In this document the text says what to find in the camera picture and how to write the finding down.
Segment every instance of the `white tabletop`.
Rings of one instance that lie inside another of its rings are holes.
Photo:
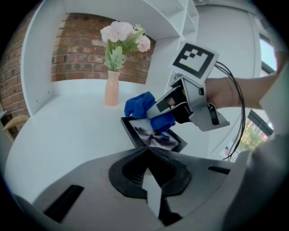
[[[120,118],[126,100],[138,93],[120,93],[113,107],[104,105],[103,95],[54,97],[26,122],[6,163],[5,179],[13,193],[32,203],[78,165],[134,148]],[[193,124],[172,130],[188,143],[181,153],[207,157],[208,133]]]

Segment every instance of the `black cable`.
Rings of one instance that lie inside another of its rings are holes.
[[[239,131],[238,131],[238,135],[237,135],[237,137],[236,137],[236,139],[235,139],[235,141],[234,141],[232,147],[235,145],[236,140],[237,140],[237,138],[238,138],[239,135],[240,135],[240,138],[239,138],[239,140],[238,140],[238,142],[237,142],[237,144],[236,144],[236,146],[235,146],[233,152],[232,152],[232,153],[229,152],[228,157],[227,157],[227,158],[224,158],[224,160],[225,160],[225,159],[228,159],[228,160],[230,161],[232,155],[234,154],[234,152],[236,151],[236,149],[238,148],[238,146],[239,146],[239,144],[240,144],[240,141],[241,141],[241,138],[242,138],[242,135],[243,135],[244,129],[245,129],[245,110],[244,110],[244,103],[243,103],[243,95],[242,95],[242,92],[241,92],[240,86],[239,86],[239,84],[236,82],[236,80],[234,79],[234,77],[231,75],[232,73],[231,73],[229,70],[226,71],[226,70],[225,70],[224,68],[222,68],[222,67],[219,67],[219,66],[218,66],[218,68],[221,69],[221,70],[223,70],[223,71],[224,71],[224,72],[225,72],[225,73],[226,73],[226,74],[231,78],[231,80],[232,80],[233,83],[235,84],[236,89],[237,89],[238,94],[239,94],[239,97],[240,97],[240,100],[241,100],[241,105],[242,105],[242,117],[241,117],[241,123],[240,123]]]
[[[231,147],[231,149],[229,151],[229,155],[226,158],[223,159],[223,160],[228,159],[230,161],[231,158],[232,158],[232,155],[235,153],[235,151],[237,150],[237,148],[238,148],[238,146],[239,146],[239,144],[241,142],[241,138],[242,138],[244,130],[245,130],[245,121],[246,121],[245,102],[244,102],[244,97],[243,97],[241,88],[240,88],[239,84],[237,83],[237,81],[235,80],[232,72],[224,64],[222,64],[220,62],[216,62],[216,63],[223,66],[223,67],[221,67],[219,65],[216,65],[216,67],[219,70],[221,70],[222,72],[226,73],[229,76],[229,78],[232,80],[232,82],[234,83],[234,85],[236,87],[236,90],[238,92],[238,95],[239,95],[239,98],[240,98],[240,102],[241,102],[241,107],[242,107],[241,123],[240,123],[240,127],[239,127],[239,130],[238,130],[238,134],[237,134],[237,136],[236,136],[236,138],[234,140],[234,143],[233,143],[233,145],[232,145],[232,147]]]

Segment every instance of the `chair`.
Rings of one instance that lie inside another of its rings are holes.
[[[12,142],[14,142],[14,138],[12,137],[12,135],[10,134],[8,129],[13,128],[13,127],[18,126],[18,125],[21,125],[21,124],[25,124],[28,119],[29,119],[29,116],[27,116],[27,115],[19,115],[19,116],[13,118],[4,126],[3,132],[5,132],[6,135],[8,136],[8,138]]]

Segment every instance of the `vase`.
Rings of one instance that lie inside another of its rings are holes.
[[[108,79],[107,84],[105,86],[104,93],[104,104],[106,106],[116,106],[118,105],[118,93],[119,93],[119,85],[118,85],[118,76],[119,72],[108,71]]]

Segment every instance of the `black picture frame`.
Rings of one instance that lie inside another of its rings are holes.
[[[126,133],[128,134],[129,138],[131,139],[133,145],[135,148],[140,148],[140,147],[146,147],[145,143],[142,141],[142,139],[139,137],[135,129],[131,126],[130,121],[131,120],[139,120],[133,117],[122,117],[121,118],[121,123],[123,127],[126,130]],[[176,133],[174,133],[172,130],[168,130],[167,133],[169,133],[174,139],[176,139],[179,144],[175,146],[171,151],[173,152],[180,152],[182,149],[185,148],[187,145],[187,142],[184,141],[181,137],[179,137]]]

